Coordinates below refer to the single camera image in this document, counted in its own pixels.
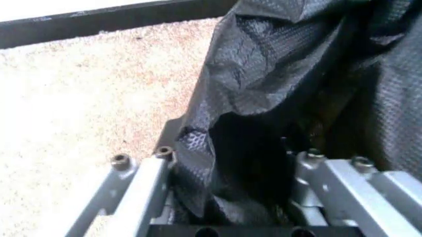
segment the black mesh fabric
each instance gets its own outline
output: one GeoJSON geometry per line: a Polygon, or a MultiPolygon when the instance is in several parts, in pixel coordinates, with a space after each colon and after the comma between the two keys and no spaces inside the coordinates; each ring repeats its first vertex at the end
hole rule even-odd
{"type": "Polygon", "coordinates": [[[291,154],[364,155],[422,179],[412,0],[241,0],[217,25],[175,143],[175,193],[213,224],[282,223],[291,154]]]}

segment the floor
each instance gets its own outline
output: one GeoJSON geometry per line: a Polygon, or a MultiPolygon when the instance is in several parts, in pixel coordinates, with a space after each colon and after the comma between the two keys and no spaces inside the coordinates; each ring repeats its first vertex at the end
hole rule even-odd
{"type": "Polygon", "coordinates": [[[33,236],[114,154],[147,157],[184,113],[218,21],[0,50],[0,234],[33,236]]]}

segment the black metal bar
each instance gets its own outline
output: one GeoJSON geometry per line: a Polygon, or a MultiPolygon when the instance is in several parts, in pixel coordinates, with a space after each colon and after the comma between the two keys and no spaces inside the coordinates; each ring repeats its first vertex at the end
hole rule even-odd
{"type": "Polygon", "coordinates": [[[0,48],[225,15],[237,0],[169,0],[0,22],[0,48]]]}
{"type": "Polygon", "coordinates": [[[150,225],[148,237],[362,237],[355,227],[207,227],[150,225]]]}

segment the black frame edge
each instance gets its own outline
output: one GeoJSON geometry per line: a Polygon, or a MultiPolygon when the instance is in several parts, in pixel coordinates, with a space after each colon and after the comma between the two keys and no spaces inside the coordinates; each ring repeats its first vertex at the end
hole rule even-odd
{"type": "Polygon", "coordinates": [[[237,0],[168,0],[0,22],[0,49],[225,15],[237,0]]]}

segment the hex bolt head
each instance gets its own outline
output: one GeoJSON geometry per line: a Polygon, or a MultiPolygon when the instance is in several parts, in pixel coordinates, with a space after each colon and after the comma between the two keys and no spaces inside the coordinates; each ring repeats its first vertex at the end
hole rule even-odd
{"type": "Polygon", "coordinates": [[[124,171],[130,167],[130,157],[127,154],[118,154],[111,158],[111,165],[118,171],[124,171]]]}
{"type": "Polygon", "coordinates": [[[158,158],[164,158],[170,161],[173,156],[173,148],[168,146],[158,147],[155,151],[155,155],[158,158]]]}
{"type": "Polygon", "coordinates": [[[311,148],[307,153],[306,160],[318,163],[325,160],[325,155],[322,154],[318,149],[311,148]]]}
{"type": "Polygon", "coordinates": [[[374,163],[371,160],[361,156],[353,157],[351,163],[361,173],[367,173],[374,167],[374,163]]]}

